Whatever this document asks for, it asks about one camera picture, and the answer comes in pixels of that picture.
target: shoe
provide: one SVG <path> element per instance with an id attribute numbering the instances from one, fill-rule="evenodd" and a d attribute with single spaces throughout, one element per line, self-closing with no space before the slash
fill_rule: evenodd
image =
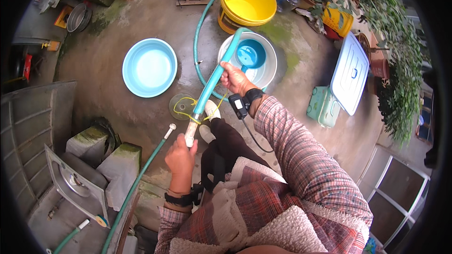
<path id="1" fill-rule="evenodd" d="M 207 144 L 211 143 L 212 140 L 217 139 L 210 131 L 210 127 L 206 125 L 199 126 L 199 134 L 201 135 L 201 138 L 207 142 Z"/>
<path id="2" fill-rule="evenodd" d="M 217 105 L 210 99 L 207 100 L 207 102 L 206 102 L 206 106 L 204 107 L 204 112 L 206 112 L 207 116 L 212 115 L 209 118 L 209 121 L 212 121 L 213 118 L 219 118 L 219 119 L 222 118 L 220 115 L 220 111 L 217 109 Z"/>

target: hand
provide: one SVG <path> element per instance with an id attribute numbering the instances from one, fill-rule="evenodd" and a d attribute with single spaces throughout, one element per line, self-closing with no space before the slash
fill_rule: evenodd
<path id="1" fill-rule="evenodd" d="M 241 97 L 244 97 L 248 90 L 257 88 L 257 86 L 252 84 L 252 82 L 250 82 L 245 76 L 245 73 L 239 68 L 224 61 L 222 61 L 220 65 L 225 69 L 220 81 L 223 86 L 229 89 L 232 93 L 238 93 Z"/>
<path id="2" fill-rule="evenodd" d="M 197 139 L 193 142 L 193 146 L 189 150 L 185 144 L 184 134 L 180 133 L 166 153 L 165 162 L 171 170 L 171 183 L 169 184 L 169 189 L 172 192 L 182 194 L 190 193 L 197 149 Z"/>

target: metal bowl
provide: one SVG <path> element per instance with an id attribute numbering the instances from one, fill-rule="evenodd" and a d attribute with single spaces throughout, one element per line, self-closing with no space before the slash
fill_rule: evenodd
<path id="1" fill-rule="evenodd" d="M 77 5 L 67 19 L 67 31 L 70 33 L 74 31 L 83 31 L 88 25 L 92 13 L 92 10 L 84 3 Z"/>

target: wet floor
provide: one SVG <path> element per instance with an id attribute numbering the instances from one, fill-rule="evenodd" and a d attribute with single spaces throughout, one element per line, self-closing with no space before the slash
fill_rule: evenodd
<path id="1" fill-rule="evenodd" d="M 169 111 L 169 101 L 177 93 L 198 98 L 203 86 L 193 60 L 195 28 L 205 6 L 175 6 L 175 0 L 117 0 L 109 9 L 94 10 L 93 23 L 65 42 L 64 54 L 57 66 L 57 79 L 78 81 L 73 113 L 73 133 L 89 126 L 93 117 L 104 116 L 123 142 L 143 147 L 142 165 L 163 138 L 170 123 L 177 129 L 146 171 L 143 180 L 150 187 L 143 192 L 137 216 L 145 227 L 156 230 L 158 215 L 155 205 L 161 204 L 159 193 L 168 188 L 170 172 L 164 156 L 178 133 L 184 133 L 188 121 L 179 121 Z M 205 79 L 216 66 L 220 45 L 229 36 L 217 23 L 218 3 L 207 13 L 202 26 L 198 55 Z M 381 116 L 375 96 L 363 93 L 355 115 L 341 110 L 334 128 L 320 127 L 307 117 L 306 109 L 315 86 L 330 83 L 338 57 L 331 41 L 313 31 L 304 18 L 289 13 L 276 14 L 274 19 L 255 29 L 274 45 L 278 56 L 278 72 L 268 92 L 275 95 L 291 111 L 327 151 L 356 181 L 363 172 L 381 131 Z M 133 95 L 122 80 L 122 61 L 136 42 L 156 37 L 169 43 L 177 60 L 177 75 L 168 90 L 160 96 L 141 98 Z M 271 167 L 280 172 L 274 154 L 260 151 L 234 115 L 229 104 L 220 106 L 220 113 L 236 128 L 247 144 L 261 155 Z M 247 117 L 250 127 L 252 120 Z M 206 149 L 200 139 L 194 180 L 199 177 L 199 158 Z M 270 148 L 262 136 L 257 140 Z"/>

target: person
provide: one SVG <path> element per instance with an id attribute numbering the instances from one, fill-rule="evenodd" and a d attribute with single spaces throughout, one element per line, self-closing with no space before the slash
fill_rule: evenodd
<path id="1" fill-rule="evenodd" d="M 256 88 L 238 68 L 221 63 L 221 82 L 244 96 Z M 201 159 L 212 171 L 215 157 L 224 159 L 223 181 L 206 192 L 202 206 L 165 202 L 159 207 L 160 228 L 155 253 L 361 253 L 369 238 L 373 215 L 357 185 L 328 155 L 306 127 L 273 96 L 255 99 L 249 110 L 254 128 L 274 149 L 282 177 L 254 153 L 240 134 L 214 112 L 210 131 L 200 126 L 209 143 Z M 165 161 L 172 178 L 168 195 L 190 192 L 194 157 L 179 134 Z"/>

